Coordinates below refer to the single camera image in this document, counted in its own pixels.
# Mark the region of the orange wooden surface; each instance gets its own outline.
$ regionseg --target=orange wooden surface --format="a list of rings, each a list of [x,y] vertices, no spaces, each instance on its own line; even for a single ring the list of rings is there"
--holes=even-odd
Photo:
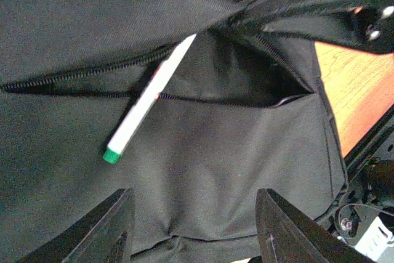
[[[316,51],[345,156],[394,104],[394,55],[320,42]]]

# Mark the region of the green cap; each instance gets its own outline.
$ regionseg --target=green cap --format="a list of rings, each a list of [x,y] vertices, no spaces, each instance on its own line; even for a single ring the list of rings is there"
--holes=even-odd
[[[111,164],[115,164],[118,161],[119,157],[121,157],[121,154],[118,154],[109,148],[105,150],[105,153],[103,155],[104,160]]]

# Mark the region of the black bag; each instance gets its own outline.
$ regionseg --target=black bag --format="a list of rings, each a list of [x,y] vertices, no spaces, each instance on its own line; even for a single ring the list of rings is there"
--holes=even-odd
[[[393,3],[3,0],[0,261],[32,261],[43,245],[71,252],[77,240],[56,238],[77,221],[78,237],[90,234],[102,221],[91,211],[119,222],[108,252],[88,262],[257,256],[260,188],[324,217],[347,177],[312,40],[391,52],[393,17],[382,12]],[[194,33],[121,159],[104,162],[158,63]],[[115,218],[127,188],[134,198]]]

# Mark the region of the white marker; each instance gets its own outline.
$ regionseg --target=white marker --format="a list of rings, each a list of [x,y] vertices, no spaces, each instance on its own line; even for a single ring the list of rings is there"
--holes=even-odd
[[[141,125],[144,117],[166,87],[171,76],[178,68],[180,61],[191,46],[196,35],[191,35],[183,40],[171,53],[167,60],[160,63],[151,81],[143,90],[141,97],[127,113],[121,125],[112,136],[104,153],[104,160],[115,164],[127,147],[131,138]]]

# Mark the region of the open pocket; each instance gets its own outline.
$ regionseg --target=open pocket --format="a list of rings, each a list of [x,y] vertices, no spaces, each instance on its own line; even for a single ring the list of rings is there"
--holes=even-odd
[[[138,97],[173,48],[168,45],[118,63],[4,84],[1,89],[20,94]],[[295,76],[275,55],[257,52],[207,31],[196,37],[162,97],[277,107],[311,93]]]

